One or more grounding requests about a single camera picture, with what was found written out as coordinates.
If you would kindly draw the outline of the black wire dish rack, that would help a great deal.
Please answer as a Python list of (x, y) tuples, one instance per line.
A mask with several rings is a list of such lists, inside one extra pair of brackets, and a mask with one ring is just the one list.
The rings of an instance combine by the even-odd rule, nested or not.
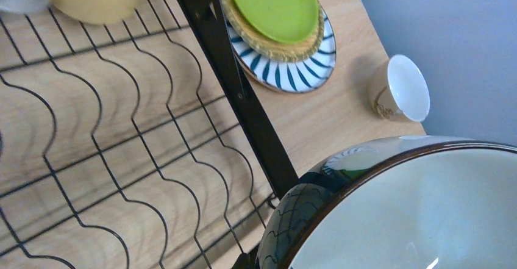
[(218, 0), (1, 13), (1, 267), (252, 267), (275, 176)]

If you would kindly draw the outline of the white bowl dark rim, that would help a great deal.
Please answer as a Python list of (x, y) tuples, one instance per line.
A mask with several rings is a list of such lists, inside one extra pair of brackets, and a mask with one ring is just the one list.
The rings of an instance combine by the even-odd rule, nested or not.
[(401, 136), (337, 152), (281, 199), (255, 268), (515, 268), (516, 148)]

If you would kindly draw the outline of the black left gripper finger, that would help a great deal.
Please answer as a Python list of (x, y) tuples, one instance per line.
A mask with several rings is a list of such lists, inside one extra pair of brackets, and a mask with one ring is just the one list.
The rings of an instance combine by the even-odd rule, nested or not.
[(258, 246), (251, 249), (248, 253), (241, 253), (235, 263), (232, 265), (231, 269), (256, 269), (255, 261), (257, 258)]

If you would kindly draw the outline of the green plate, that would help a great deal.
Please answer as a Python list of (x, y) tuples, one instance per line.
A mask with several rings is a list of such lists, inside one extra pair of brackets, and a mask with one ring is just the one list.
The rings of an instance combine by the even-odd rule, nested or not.
[(234, 0), (249, 24), (280, 43), (295, 44), (318, 25), (318, 0)]

